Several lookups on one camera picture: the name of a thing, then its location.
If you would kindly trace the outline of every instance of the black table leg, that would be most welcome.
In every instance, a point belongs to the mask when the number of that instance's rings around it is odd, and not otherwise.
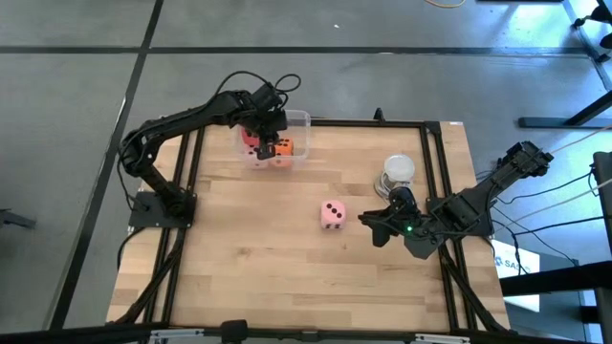
[[[612,91],[609,91],[571,118],[519,118],[521,128],[540,129],[601,129],[612,125],[612,118],[595,118],[612,106]]]
[[[36,221],[27,219],[23,216],[13,214],[10,211],[0,211],[0,226],[2,225],[17,225],[24,228],[34,228]]]

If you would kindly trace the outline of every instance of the black cable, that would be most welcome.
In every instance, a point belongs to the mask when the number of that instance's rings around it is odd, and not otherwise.
[[[119,246],[119,251],[117,252],[117,270],[119,270],[119,268],[121,267],[121,256],[123,255],[123,248],[125,247],[125,244],[127,244],[127,242],[130,241],[130,239],[132,239],[133,237],[135,237],[138,233],[142,232],[142,230],[144,229],[144,227],[136,227],[134,228],[134,231],[131,232],[125,239],[123,239],[123,241],[121,242],[121,245]]]
[[[589,178],[586,180],[586,182],[589,183],[589,188],[591,189],[593,196],[599,197],[600,195],[595,193],[595,190],[593,190],[593,185],[591,185],[591,177],[593,177],[593,172],[595,172],[595,169],[591,167],[591,172],[589,172]]]
[[[567,225],[581,224],[581,223],[585,223],[585,222],[596,221],[596,220],[603,220],[603,219],[612,219],[612,216],[596,216],[596,217],[592,217],[592,218],[580,219],[580,220],[575,220],[575,221],[568,221],[568,222],[554,224],[554,225],[547,225],[547,226],[542,226],[542,227],[536,228],[536,229],[527,229],[524,232],[516,233],[516,235],[523,235],[523,234],[528,234],[528,233],[534,234],[534,233],[539,232],[540,230],[544,230],[544,229],[554,228],[554,227],[558,227],[558,226],[567,226]]]
[[[505,217],[506,219],[508,219],[508,220],[510,220],[510,221],[512,221],[512,222],[513,222],[512,224],[510,224],[510,225],[508,225],[508,226],[511,226],[511,225],[517,225],[517,226],[521,227],[521,228],[522,228],[522,229],[524,229],[524,230],[530,230],[530,229],[529,229],[529,228],[527,228],[526,226],[523,226],[522,224],[516,223],[516,222],[515,222],[513,219],[511,219],[511,218],[510,218],[508,215],[506,215],[506,214],[505,214],[503,211],[499,210],[499,209],[498,209],[496,206],[494,206],[494,207],[493,207],[493,209],[497,210],[497,212],[498,212],[498,213],[500,213],[500,214],[501,214],[503,217]],[[556,249],[556,248],[554,248],[554,247],[551,247],[550,245],[546,244],[546,243],[545,243],[545,242],[544,242],[544,241],[543,241],[543,240],[542,240],[540,237],[538,237],[538,236],[537,236],[535,233],[532,233],[532,234],[534,234],[534,236],[535,236],[535,237],[536,237],[536,238],[539,240],[539,242],[540,242],[540,243],[542,243],[542,244],[543,244],[545,247],[547,247],[547,248],[549,248],[549,249],[553,250],[554,252],[559,253],[559,254],[560,254],[560,255],[562,255],[563,257],[567,258],[567,260],[568,260],[568,261],[570,261],[570,262],[571,262],[571,263],[572,263],[572,264],[573,264],[575,267],[577,267],[577,266],[578,266],[578,265],[576,264],[575,260],[574,260],[574,259],[572,259],[572,258],[570,258],[570,257],[569,257],[567,254],[565,254],[565,253],[561,252],[560,250],[558,250],[558,249]]]
[[[514,202],[514,201],[516,201],[516,200],[518,200],[518,199],[521,199],[521,198],[529,198],[529,197],[533,197],[533,196],[539,196],[539,195],[543,195],[543,194],[545,194],[545,193],[547,193],[547,192],[551,192],[551,191],[559,190],[559,189],[561,189],[562,187],[565,187],[565,186],[567,186],[567,185],[569,185],[569,184],[571,184],[571,183],[575,183],[575,182],[577,182],[577,181],[579,181],[579,180],[581,180],[581,179],[587,178],[587,177],[589,177],[590,175],[591,175],[591,172],[589,172],[589,173],[587,173],[587,174],[585,174],[585,175],[583,175],[583,176],[577,177],[577,178],[575,178],[575,179],[573,179],[573,180],[571,180],[571,181],[569,181],[569,182],[567,182],[567,183],[565,183],[565,184],[562,184],[562,185],[559,185],[559,186],[556,186],[556,187],[550,188],[550,189],[548,189],[548,190],[544,190],[544,191],[536,192],[536,193],[529,194],[529,195],[521,195],[521,196],[516,196],[516,197],[514,197],[513,199],[511,199],[509,202],[506,202],[506,201],[502,200],[502,199],[501,199],[501,198],[499,198],[499,197],[497,197],[497,200],[499,200],[499,202],[501,202],[501,203],[503,203],[503,204],[512,204],[512,202]]]
[[[177,234],[176,240],[174,241],[174,246],[172,247],[172,250],[170,251],[170,253],[168,253],[164,262],[160,265],[160,269],[151,278],[151,281],[148,285],[146,285],[138,299],[130,306],[130,308],[122,317],[115,321],[115,323],[134,323],[136,319],[138,319],[145,305],[149,302],[155,291],[165,279],[166,274],[178,262],[178,259],[181,256],[181,248],[183,247],[184,241],[185,232],[180,230]]]
[[[562,255],[563,257],[567,258],[567,260],[570,261],[574,267],[579,267],[579,265],[576,263],[575,259],[570,258],[570,256],[568,256],[567,254],[565,254],[565,253],[561,252],[560,250],[558,250],[558,249],[556,249],[556,248],[546,244],[540,237],[537,236],[537,234],[535,234],[535,233],[532,233],[532,234],[534,234],[535,238],[538,239],[539,242],[542,243],[542,245],[544,245],[545,247],[547,247],[547,248],[553,250],[554,252]]]
[[[295,87],[287,89],[287,90],[279,89],[278,88],[278,84],[280,84],[280,82],[282,80],[286,79],[287,77],[294,77],[297,80],[297,84],[295,85]],[[280,79],[278,79],[276,81],[276,83],[274,84],[274,88],[276,89],[277,92],[289,93],[289,92],[293,92],[293,91],[297,90],[297,88],[299,88],[299,86],[301,86],[301,84],[302,84],[302,78],[299,77],[299,75],[297,75],[297,74],[287,74],[287,75],[281,76]]]

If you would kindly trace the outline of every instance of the wooden table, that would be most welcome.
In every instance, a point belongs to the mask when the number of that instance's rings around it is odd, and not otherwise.
[[[463,124],[441,124],[453,190],[475,185]],[[179,143],[168,141],[155,163],[167,178]],[[434,140],[429,144],[440,190]],[[307,163],[290,173],[245,169],[232,145],[230,130],[207,128],[195,186],[196,218],[187,231],[172,325],[218,327],[244,318],[252,328],[268,329],[448,330],[437,253],[427,260],[413,258],[398,238],[373,247],[371,230],[357,219],[364,210],[385,207],[372,182],[393,153],[414,160],[412,190],[425,210],[417,129],[312,127]],[[319,207],[327,199],[346,204],[345,229],[320,228]],[[126,246],[109,320],[121,316],[149,281],[160,232],[146,229]],[[508,326],[491,249],[480,238],[463,243],[470,284],[497,321]],[[456,287],[455,302],[465,327]],[[162,304],[159,296],[154,319]]]

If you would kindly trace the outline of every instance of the gray floor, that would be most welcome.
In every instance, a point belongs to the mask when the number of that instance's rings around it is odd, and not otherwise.
[[[44,0],[0,0],[0,45],[139,46],[153,4],[62,0],[51,6]],[[578,15],[591,10],[584,3],[575,8]],[[256,5],[175,0],[164,4],[153,45],[577,47],[570,23],[560,4],[468,0],[462,8],[441,10],[407,0],[261,0]],[[607,30],[586,29],[594,42]],[[43,327],[134,61],[132,54],[0,54],[0,208],[11,207],[38,221],[33,231],[0,230],[0,333]],[[300,74],[303,85],[291,95],[288,108],[312,116],[371,118],[382,107],[388,118],[464,121],[477,171],[489,169],[519,140],[554,149],[585,135],[520,130],[514,122],[520,116],[569,117],[605,92],[584,56],[150,55],[127,129],[202,103],[223,76],[239,69],[270,79]],[[228,87],[257,85],[241,76]],[[586,173],[593,152],[612,150],[611,139],[612,134],[602,133],[559,152],[549,174],[517,183],[503,197]],[[131,191],[137,184],[128,180]],[[586,182],[579,182],[555,195],[500,208],[516,218],[586,188]],[[522,224],[536,227],[597,214],[599,200],[586,196]],[[113,174],[68,326],[103,323],[127,217]],[[553,229],[541,237],[581,263],[610,258],[601,223]],[[503,232],[498,238],[510,240]],[[531,237],[522,237],[520,244],[556,254]]]

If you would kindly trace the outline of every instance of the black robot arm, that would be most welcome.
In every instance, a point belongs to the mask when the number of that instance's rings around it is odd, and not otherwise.
[[[167,181],[153,165],[166,140],[211,124],[227,125],[229,128],[240,124],[259,137],[257,158],[264,160],[273,157],[274,144],[278,141],[277,132],[287,129],[287,118],[282,110],[283,98],[279,94],[283,92],[277,91],[270,82],[265,82],[254,94],[248,91],[225,91],[216,94],[204,105],[148,120],[140,128],[131,131],[121,142],[120,163],[130,176],[142,178],[151,186],[155,196],[145,197],[145,193],[137,195],[137,199],[145,199],[136,200],[139,206],[135,212],[143,215],[153,206],[155,209],[152,212],[161,209],[166,219],[192,216],[194,195]]]
[[[382,247],[391,236],[402,235],[410,253],[426,259],[448,238],[491,235],[489,210],[492,199],[519,179],[543,176],[552,159],[552,155],[543,153],[533,143],[520,142],[510,148],[498,161],[495,171],[475,187],[444,199],[427,199],[428,215],[421,214],[412,192],[400,187],[389,193],[388,208],[365,211],[359,219],[372,228],[374,246]]]

